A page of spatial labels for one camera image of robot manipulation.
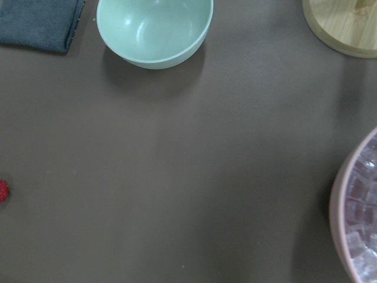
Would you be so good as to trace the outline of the pink bowl with ice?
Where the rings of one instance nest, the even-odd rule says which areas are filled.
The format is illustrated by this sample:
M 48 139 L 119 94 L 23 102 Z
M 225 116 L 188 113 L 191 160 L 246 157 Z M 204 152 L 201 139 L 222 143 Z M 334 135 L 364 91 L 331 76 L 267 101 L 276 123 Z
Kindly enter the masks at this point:
M 332 239 L 352 282 L 376 282 L 376 130 L 343 162 L 329 203 Z

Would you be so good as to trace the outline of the grey folded cloth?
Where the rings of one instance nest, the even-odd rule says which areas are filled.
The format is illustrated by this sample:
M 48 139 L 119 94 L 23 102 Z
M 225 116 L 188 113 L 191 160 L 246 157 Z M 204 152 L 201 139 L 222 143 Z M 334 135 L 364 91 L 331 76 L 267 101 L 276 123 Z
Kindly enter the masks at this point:
M 1 44 L 67 53 L 85 1 L 1 1 Z

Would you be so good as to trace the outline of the mint green bowl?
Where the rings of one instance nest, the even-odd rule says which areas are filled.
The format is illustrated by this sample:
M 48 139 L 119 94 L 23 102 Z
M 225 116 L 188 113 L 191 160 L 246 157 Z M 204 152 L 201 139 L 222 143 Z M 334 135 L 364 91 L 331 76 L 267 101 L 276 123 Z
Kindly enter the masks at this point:
M 213 1 L 99 1 L 97 28 L 113 53 L 160 70 L 183 63 L 201 47 L 213 12 Z

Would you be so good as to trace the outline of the red strawberry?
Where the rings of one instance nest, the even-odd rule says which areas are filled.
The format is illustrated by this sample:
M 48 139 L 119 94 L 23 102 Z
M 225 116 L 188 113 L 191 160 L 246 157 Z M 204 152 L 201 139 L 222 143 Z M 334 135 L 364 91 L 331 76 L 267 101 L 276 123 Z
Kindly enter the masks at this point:
M 7 200 L 9 196 L 9 186 L 5 180 L 0 180 L 0 202 Z

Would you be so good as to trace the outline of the wooden cup tree stand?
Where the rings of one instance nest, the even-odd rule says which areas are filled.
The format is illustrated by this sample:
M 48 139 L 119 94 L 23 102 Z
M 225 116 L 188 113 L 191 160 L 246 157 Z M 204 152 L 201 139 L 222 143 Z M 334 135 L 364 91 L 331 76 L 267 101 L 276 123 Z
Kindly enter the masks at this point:
M 332 49 L 376 58 L 376 1 L 303 1 L 312 32 Z

